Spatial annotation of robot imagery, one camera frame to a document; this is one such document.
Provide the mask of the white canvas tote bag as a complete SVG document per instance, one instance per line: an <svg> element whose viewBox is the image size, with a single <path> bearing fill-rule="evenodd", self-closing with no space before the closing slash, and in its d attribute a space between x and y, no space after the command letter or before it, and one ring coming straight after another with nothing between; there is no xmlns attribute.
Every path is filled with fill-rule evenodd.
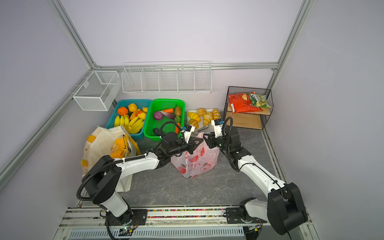
<svg viewBox="0 0 384 240"><path fill-rule="evenodd" d="M123 135L127 136L129 145L132 149L132 152L128 157L140 155L141 152L138 144L122 126L111 129L97 127L93 133L87 137L85 143L84 154L81 160L83 175L86 175L103 156L110 156L111 148L114 145L115 140L122 138Z"/></svg>

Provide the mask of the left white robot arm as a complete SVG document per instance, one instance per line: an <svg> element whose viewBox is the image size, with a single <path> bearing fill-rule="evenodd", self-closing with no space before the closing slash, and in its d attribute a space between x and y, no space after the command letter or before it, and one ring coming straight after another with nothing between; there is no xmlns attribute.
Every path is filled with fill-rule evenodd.
<svg viewBox="0 0 384 240"><path fill-rule="evenodd" d="M76 197L80 201L91 201L93 204L112 214L121 225L129 224L134 212L127 201L117 192L118 182L130 175L155 170L167 165L173 156L183 152L192 154L204 141L192 137L192 126L176 126L180 131L164 133L163 128L154 129L161 138L150 151L134 157L113 159L106 155L101 157L91 170L83 177Z"/></svg>

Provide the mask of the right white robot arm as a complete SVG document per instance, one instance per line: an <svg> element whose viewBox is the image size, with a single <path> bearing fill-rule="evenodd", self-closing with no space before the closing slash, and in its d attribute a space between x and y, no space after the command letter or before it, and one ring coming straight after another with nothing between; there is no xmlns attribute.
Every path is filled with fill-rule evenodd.
<svg viewBox="0 0 384 240"><path fill-rule="evenodd" d="M245 149L239 132L233 126L233 119L212 121L213 132L203 135L209 147L217 147L228 159L232 169L248 176L264 193L267 201L248 198L239 204L237 211L226 216L244 223L257 221L260 225L270 223L279 235L288 234L294 228L308 221L308 214L299 187L285 183L264 168Z"/></svg>

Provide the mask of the pink plastic grocery bag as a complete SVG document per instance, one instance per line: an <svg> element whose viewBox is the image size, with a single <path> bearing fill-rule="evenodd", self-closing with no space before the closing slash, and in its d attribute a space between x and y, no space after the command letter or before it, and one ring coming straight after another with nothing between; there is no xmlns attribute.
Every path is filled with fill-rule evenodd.
<svg viewBox="0 0 384 240"><path fill-rule="evenodd" d="M213 169L218 163L219 153L218 147L210 149L203 140L193 154L185 151L180 157L171 157L171 163L185 178L191 179Z"/></svg>

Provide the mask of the yellow snack bag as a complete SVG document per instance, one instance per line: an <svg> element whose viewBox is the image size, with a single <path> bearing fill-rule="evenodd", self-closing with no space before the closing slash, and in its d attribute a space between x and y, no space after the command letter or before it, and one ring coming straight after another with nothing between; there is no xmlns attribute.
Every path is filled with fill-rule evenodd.
<svg viewBox="0 0 384 240"><path fill-rule="evenodd" d="M115 140L111 148L110 156L113 159L122 159L128 157L132 152L129 141L126 135L122 138Z"/></svg>

